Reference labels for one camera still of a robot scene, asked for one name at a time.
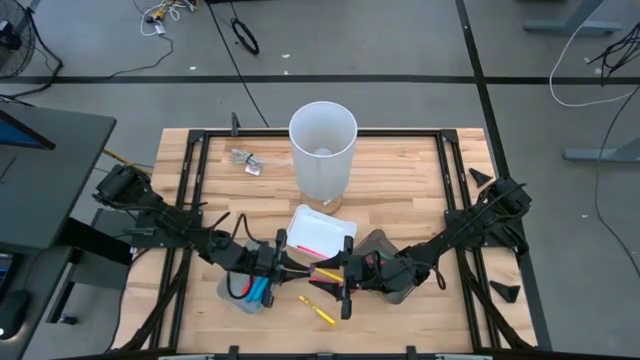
wire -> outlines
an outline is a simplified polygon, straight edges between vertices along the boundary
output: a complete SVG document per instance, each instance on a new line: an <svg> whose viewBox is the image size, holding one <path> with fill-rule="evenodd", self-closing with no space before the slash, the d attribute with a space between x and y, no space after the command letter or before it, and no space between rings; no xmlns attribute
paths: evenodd
<svg viewBox="0 0 640 360"><path fill-rule="evenodd" d="M627 49L625 53L615 62L615 64L610 64L608 61L609 56L615 54L619 51ZM589 61L589 64L594 63L597 60L602 59L602 63L600 64L600 86L605 85L605 81L608 80L611 75L624 65L630 63L635 58L640 56L640 54L636 54L640 50L640 22L633 27L633 29L622 39L615 42L612 45L607 46L607 48L598 55L595 59Z"/></svg>
<svg viewBox="0 0 640 360"><path fill-rule="evenodd" d="M253 103L253 107L255 107L256 111L258 112L258 115L260 115L260 119L262 119L262 122L264 123L264 125L266 127L270 127L269 123L264 118L264 115L262 115L262 111L260 111L260 108L258 107L258 104L256 104L256 101L253 98L253 95L251 95L251 91L249 91L249 87L247 86L247 83L244 81L244 77L240 73L240 69L238 68L238 64L236 64L236 60L233 57L233 54L231 53L231 49L229 48L229 44L227 44L227 40L225 39L224 34L222 33L222 29L220 29L220 24L218 24L218 19L216 19L216 15L214 14L213 9L211 8L211 4L207 3L207 7L209 8L209 12L211 13L211 18L213 19L213 22L216 24L216 29L218 29L218 33L220 34L220 37L222 38L222 43L224 44L225 49L227 49L227 54L229 54L229 58L231 58L231 63L233 63L233 67L236 69L236 73L238 74L238 78L240 78L240 81L242 82L242 86L244 86L244 89L247 92L247 95L249 96L249 99L251 99L251 102ZM231 2L231 7L233 8L233 12L235 14L235 7L233 7L233 2Z"/></svg>
<svg viewBox="0 0 640 360"><path fill-rule="evenodd" d="M227 293L233 300L242 300L249 296L251 292L251 288L253 287L253 283L255 282L255 276L253 274L249 275L249 286L247 286L247 290L242 295L235 295L233 291L231 291L231 272L227 271Z"/></svg>
<svg viewBox="0 0 640 360"><path fill-rule="evenodd" d="M133 216L133 214L131 213L131 211L129 211L129 210L125 210L124 212L126 212L126 213L127 213L127 215L129 215L129 217L130 217L130 218L132 218L134 222L138 221L138 219L137 219L135 216Z"/></svg>
<svg viewBox="0 0 640 360"><path fill-rule="evenodd" d="M598 161L596 162L596 186L595 186L595 191L593 196L594 196L594 202L596 204L596 214L598 215L598 220L600 220L602 225L604 225L604 227L606 227L607 230L609 230L609 232L611 233L611 235L613 235L613 237L618 241L618 244L620 244L624 252L627 254L627 256L629 257L629 260L631 260L631 263L633 264L633 267L636 270L636 274L638 275L638 277L640 277L640 269L638 268L638 264L633 258L633 254L631 254L631 251L629 251L629 248L627 247L627 245L625 245L624 241L622 241L620 236L618 236L618 234L613 230L613 228L611 228L611 226L609 226L609 224L607 224L607 222L604 220L602 213L600 212L600 206L598 205L598 193L600 190L600 162L602 160L602 153L604 152L604 148L607 145L607 140L609 140L609 135L611 134L611 130L613 129L613 126L616 124L616 121L618 121L618 117L622 113L622 110L624 110L624 108L627 106L629 101L633 98L633 95L635 95L636 92L638 92L638 90L640 90L640 85L638 85L635 88L635 90L631 92L627 100L624 102L624 104L622 104L620 109L618 109L618 112L616 113L616 115L613 117L613 120L611 120L611 123L609 124L607 133L605 134L604 140L602 141L602 146L600 147L600 153L598 154Z"/></svg>
<svg viewBox="0 0 640 360"><path fill-rule="evenodd" d="M166 59L169 55L173 54L173 40L171 40L170 38L164 36L164 35L158 35L159 38L168 41L169 42L169 51L167 53L165 53L164 55L162 55L160 57L160 59L158 59L155 63L153 63L152 65L145 65L145 66L141 66L141 67L137 67L135 69L130 69L130 70L121 70L121 71L116 71L113 74L109 75L109 76L105 76L105 77L101 77L97 80L94 80L93 82L101 82L101 81L106 81L109 80L113 77L116 77L118 75L122 75L122 74L126 74L126 73L130 73L130 72L134 72L134 71L139 71L139 70L145 70L145 69L153 69L156 66L160 65L160 63L162 62L162 60Z"/></svg>
<svg viewBox="0 0 640 360"><path fill-rule="evenodd" d="M113 336L111 337L109 346L107 346L107 348L103 351L103 353L107 353L113 346L113 343L116 341L116 334L118 333L118 328L120 327L120 319L122 318L122 314L121 314L122 300L124 299L124 292L127 289L126 281L129 279L129 273L131 272L131 268L133 267L133 264L135 264L135 262L142 257L142 255L147 253L147 251L149 251L149 249L144 249L140 251L138 256L133 258L133 260L131 260L131 264L129 264L129 269L127 270L127 277L125 279L125 288L122 289L122 292L120 293L120 300L118 300L118 320L116 321L116 327L113 330Z"/></svg>
<svg viewBox="0 0 640 360"><path fill-rule="evenodd" d="M263 241L257 240L256 238L253 237L253 235L251 235L251 232L249 231L249 224L247 223L247 216L244 213L238 216L238 220L236 221L236 226L233 228L233 233L231 233L231 239L236 238L236 233L238 232L238 227L240 227L240 222L244 222L244 231L247 233L247 237L249 237L249 240L255 242L258 245L264 243Z"/></svg>
<svg viewBox="0 0 640 360"><path fill-rule="evenodd" d="M593 10L593 12L591 13L591 15L589 15L583 22L582 24L580 24L580 26L578 26L578 28L576 29L576 31L573 33L573 35L571 35L571 37L569 38L569 41L567 41L567 44L564 46L564 49L562 49L562 52L560 53L560 57L558 58L558 61L556 62L556 65L553 67L553 70L551 70L551 74L549 74L549 90L551 91L551 96L553 96L553 99L560 105L565 106L565 107L584 107L584 106L590 106L590 105L596 105L596 104L604 104L604 103L608 103L608 102L614 102L614 101L618 101L620 99L624 99L628 96L631 96L631 93L627 93L612 99L605 99L605 100L598 100L598 101L591 101L591 102L587 102L587 103L583 103L583 104L569 104L569 103L565 103L562 100L558 99L558 97L556 96L555 92L553 91L553 75L556 73L556 70L558 69L558 66L560 65L560 62L562 61L562 58L564 57L564 54L567 52L567 49L569 48L569 45L571 45L571 42L573 41L573 38L576 37L576 35L578 34L578 32L582 29L582 27L584 26L584 24L593 16L593 14L595 14L604 4L604 1L595 9Z"/></svg>

white plastic container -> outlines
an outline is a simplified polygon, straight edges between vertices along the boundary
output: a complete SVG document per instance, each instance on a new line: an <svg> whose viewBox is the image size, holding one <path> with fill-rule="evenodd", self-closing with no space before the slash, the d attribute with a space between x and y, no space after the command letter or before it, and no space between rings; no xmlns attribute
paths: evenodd
<svg viewBox="0 0 640 360"><path fill-rule="evenodd" d="M289 228L287 245L318 259L335 256L344 249L344 237L356 237L358 225L336 219L302 204L296 208Z"/></svg>
<svg viewBox="0 0 640 360"><path fill-rule="evenodd" d="M289 123L293 166L300 191L330 201L347 189L358 124L344 106L318 101L301 107Z"/></svg>

yellow marker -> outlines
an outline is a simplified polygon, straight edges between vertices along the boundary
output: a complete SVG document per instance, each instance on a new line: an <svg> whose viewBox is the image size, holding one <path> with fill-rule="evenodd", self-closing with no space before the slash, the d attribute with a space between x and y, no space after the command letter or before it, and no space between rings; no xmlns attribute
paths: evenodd
<svg viewBox="0 0 640 360"><path fill-rule="evenodd" d="M332 278L333 280L344 282L343 279L342 279L342 276L338 276L338 275L336 275L334 273L330 273L327 270L322 270L322 269L316 268L316 271L319 272L320 274L324 275L324 276L328 276L328 277Z"/></svg>
<svg viewBox="0 0 640 360"><path fill-rule="evenodd" d="M311 310L315 311L316 314L320 315L320 317L322 317L326 322L328 322L329 325L333 326L336 324L336 321L333 320L331 316L327 315L326 312L320 310L319 307L313 305L311 301L307 300L307 298L305 298L304 296L300 295L298 296L298 299L300 299L300 301L302 301L305 305L307 305Z"/></svg>

white plastic cup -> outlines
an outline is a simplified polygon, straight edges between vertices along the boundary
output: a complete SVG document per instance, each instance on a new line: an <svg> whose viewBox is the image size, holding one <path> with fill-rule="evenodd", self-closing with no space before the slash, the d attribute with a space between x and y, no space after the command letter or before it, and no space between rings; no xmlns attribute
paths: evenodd
<svg viewBox="0 0 640 360"><path fill-rule="evenodd" d="M330 201L349 184L358 124L344 106L329 101L307 104L291 118L289 139L300 191Z"/></svg>

cable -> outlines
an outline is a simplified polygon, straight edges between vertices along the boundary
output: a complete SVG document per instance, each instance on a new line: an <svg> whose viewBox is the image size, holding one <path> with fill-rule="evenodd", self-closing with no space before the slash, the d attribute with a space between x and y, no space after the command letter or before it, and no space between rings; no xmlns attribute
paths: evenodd
<svg viewBox="0 0 640 360"><path fill-rule="evenodd" d="M242 295L235 295L233 291L231 291L231 272L227 271L227 293L229 294L229 297L231 297L233 300L242 300L247 296L249 296L249 293L251 292L251 288L253 287L254 282L255 282L255 277L253 276L253 274L250 274L249 286L247 286L247 290Z"/></svg>
<svg viewBox="0 0 640 360"><path fill-rule="evenodd" d="M136 7L136 9L138 9L138 11L140 13L142 13L142 17L140 18L140 34L142 34L142 36L155 36L155 35L162 35L161 33L159 33L157 30L152 32L152 33L145 33L144 32L144 24L147 22L147 14L149 14L152 10L155 9L161 9L161 11L164 11L166 8L166 12L169 13L169 15L171 16L171 18L174 21L179 21L180 20L180 12L178 12L177 9L180 8L186 8L185 5L179 4L177 1L175 0L163 0L162 2L160 2L160 4L156 5L156 6L152 6L149 9L142 11L140 10L140 8L138 7L138 4L134 1L133 5ZM162 26L162 21L160 20L155 20L153 22L159 22L160 25Z"/></svg>
<svg viewBox="0 0 640 360"><path fill-rule="evenodd" d="M618 61L616 61L613 65L610 64L608 61L609 56L624 49L626 49L626 51L618 59ZM589 61L589 64L592 64L602 59L602 63L600 64L600 86L604 86L605 80L608 80L615 71L640 56L640 54L636 54L638 50L640 50L640 22L637 23L636 26L634 26L633 29L627 35L625 35L625 37L618 40L614 44L607 46L607 48L600 55L598 55L595 59Z"/></svg>
<svg viewBox="0 0 640 360"><path fill-rule="evenodd" d="M218 19L216 19L216 15L213 13L213 9L211 8L211 4L207 3L207 7L209 8L209 12L211 13L211 18L213 19L213 22L216 24L216 29L218 29L218 33L220 34L220 37L222 38L222 43L224 44L225 49L227 49L227 54L229 54L229 57L231 58L231 62L233 63L233 67L236 69L236 73L238 74L238 77L240 78L240 81L242 82L242 86L244 86L245 91L247 92L247 95L249 95L249 99L251 99L251 102L253 103L253 107L255 107L256 111L258 112L258 115L260 115L260 119L262 119L262 122L264 123L264 125L266 127L270 127L269 123L267 122L267 120L264 118L264 115L262 115L262 111L260 111L260 108L258 107L258 104L256 104L256 101L253 99L253 95L251 95L251 91L249 91L249 87L247 86L247 83L244 81L244 77L242 77L242 74L240 73L240 69L238 68L238 64L236 64L236 60L233 57L233 54L231 53L231 49L229 48L229 44L227 44L227 40L224 37L224 34L222 33L222 29L220 29L220 24L218 24Z"/></svg>
<svg viewBox="0 0 640 360"><path fill-rule="evenodd" d="M167 53L165 53L164 55L162 55L160 57L160 59L158 59L154 64L152 65L145 65L145 66L141 66L141 67L137 67L135 69L130 69L130 70L121 70L121 71L116 71L113 74L109 75L109 76L105 76L105 77L101 77L95 81L93 81L94 83L97 82L101 82L101 81L106 81L109 80L115 76L121 75L121 74L126 74L126 73L130 73L130 72L134 72L134 71L139 71L139 70L145 70L145 69L153 69L156 66L160 65L160 63L162 62L162 60L166 59L169 55L173 54L173 40L171 40L170 38L164 36L164 35L158 35L159 38L168 41L169 42L169 51Z"/></svg>
<svg viewBox="0 0 640 360"><path fill-rule="evenodd" d="M129 279L129 273L131 272L131 268L133 267L133 264L135 264L135 262L142 257L142 255L147 253L147 251L149 251L149 249L144 249L144 250L140 251L138 256L133 258L133 260L131 260L131 264L129 264L129 269L127 270L127 277L125 279L125 288L122 289L122 292L120 293L120 300L118 300L118 320L116 321L116 327L113 330L113 337L111 338L111 341L109 342L109 346L107 346L107 348L103 351L103 353L107 353L111 349L111 347L113 346L113 343L116 341L116 334L118 333L118 328L120 327L120 319L122 318L122 314L121 314L122 300L124 299L124 292L125 292L125 290L127 288L126 281Z"/></svg>
<svg viewBox="0 0 640 360"><path fill-rule="evenodd" d="M583 104L568 104L568 103L565 103L562 100L558 99L558 97L556 96L555 92L553 91L553 75L556 73L556 70L558 69L558 66L560 65L560 62L562 61L562 58L564 57L564 54L567 52L567 49L569 48L569 45L571 45L571 42L573 41L573 38L576 37L578 32L584 26L584 24L593 16L593 14L595 14L602 7L603 4L604 4L604 1L602 2L602 4L600 4L600 6L598 6L595 10L593 10L591 15L589 15L582 22L582 24L580 24L580 26L578 26L578 28L573 33L573 35L571 35L571 37L569 38L569 41L567 41L567 44L564 46L564 49L560 53L560 57L558 58L558 61L556 62L556 65L553 67L553 70L551 70L551 74L549 74L549 90L551 91L551 96L553 96L553 99L558 104L560 104L562 106L565 106L565 107L584 107L584 106L590 106L590 105L596 105L596 104L604 104L604 103L608 103L608 102L613 102L613 101L618 101L620 99L624 99L624 98L626 98L628 96L631 96L631 94L632 94L632 93L628 93L628 94L624 94L624 95L621 95L621 96L618 96L618 97L615 97L615 98L612 98L612 99L591 101L591 102L583 103Z"/></svg>
<svg viewBox="0 0 640 360"><path fill-rule="evenodd" d="M638 277L640 277L640 269L638 268L638 264L633 258L631 251L629 250L629 248L627 248L627 246L625 245L624 241L622 241L620 236L618 236L618 234L613 230L613 228L611 228L611 226L609 226L609 224L607 224L607 222L604 220L604 218L602 217L602 213L600 212L600 206L598 205L598 192L600 189L600 162L602 160L602 153L604 152L604 148L607 145L607 140L609 140L609 135L611 134L611 130L613 129L613 126L616 124L616 121L618 121L618 117L622 113L622 110L624 110L624 108L627 106L629 101L633 98L633 95L635 95L636 92L638 92L638 90L640 90L640 85L638 85L635 88L635 90L631 92L627 100L624 102L624 104L622 104L620 109L618 109L618 112L616 113L616 115L613 117L613 120L611 120L611 123L609 124L609 128L607 129L607 133L605 134L604 140L602 141L602 146L600 147L600 153L598 154L598 160L596 162L596 186L595 186L595 191L593 196L596 204L596 214L598 215L598 220L600 220L602 225L604 225L604 227L606 227L607 230L609 230L609 232L611 233L611 235L613 235L613 237L618 241L618 244L620 244L624 252L627 254L627 256L629 257L629 260L631 260L631 263L633 264L633 267L636 270L636 274L638 275Z"/></svg>

